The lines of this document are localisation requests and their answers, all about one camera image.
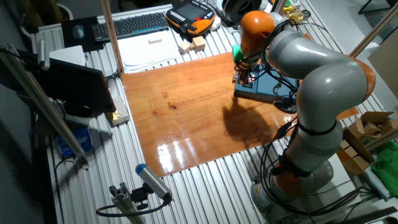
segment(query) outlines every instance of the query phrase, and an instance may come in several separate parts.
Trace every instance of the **keyboard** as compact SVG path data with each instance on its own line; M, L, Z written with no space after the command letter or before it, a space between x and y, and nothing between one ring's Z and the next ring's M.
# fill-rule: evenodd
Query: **keyboard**
M161 12L113 21L113 24L118 39L149 34L169 28L166 17ZM106 24L93 25L91 28L95 42L107 42L110 40Z

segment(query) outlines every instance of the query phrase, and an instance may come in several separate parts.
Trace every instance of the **green cloth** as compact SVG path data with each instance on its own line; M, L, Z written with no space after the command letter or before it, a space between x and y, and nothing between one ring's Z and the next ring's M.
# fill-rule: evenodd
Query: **green cloth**
M384 148L372 171L380 178L391 196L398 197L398 144L389 142Z

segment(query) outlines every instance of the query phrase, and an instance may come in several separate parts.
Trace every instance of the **wooden board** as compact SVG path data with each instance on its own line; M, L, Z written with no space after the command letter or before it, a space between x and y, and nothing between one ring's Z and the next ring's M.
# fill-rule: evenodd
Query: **wooden board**
M295 117L233 98L233 68L227 53L122 74L145 162L158 176L265 144Z

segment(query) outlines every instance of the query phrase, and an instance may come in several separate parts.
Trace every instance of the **monitor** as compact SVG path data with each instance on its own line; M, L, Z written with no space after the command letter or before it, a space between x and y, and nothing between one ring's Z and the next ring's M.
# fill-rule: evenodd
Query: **monitor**
M27 60L37 61L36 54L20 50L18 53ZM0 73L0 84L23 91L3 62L0 63ZM47 96L65 102L65 110L70 115L79 116L90 111L92 116L97 116L116 111L108 84L100 70L51 58L49 70L32 73Z

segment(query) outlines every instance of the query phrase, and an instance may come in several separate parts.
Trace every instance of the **white wall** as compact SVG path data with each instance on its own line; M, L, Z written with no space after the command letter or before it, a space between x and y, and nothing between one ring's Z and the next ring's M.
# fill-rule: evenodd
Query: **white wall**
M1 1L0 30L0 44L26 50ZM0 223L44 223L30 135L29 108L0 84Z

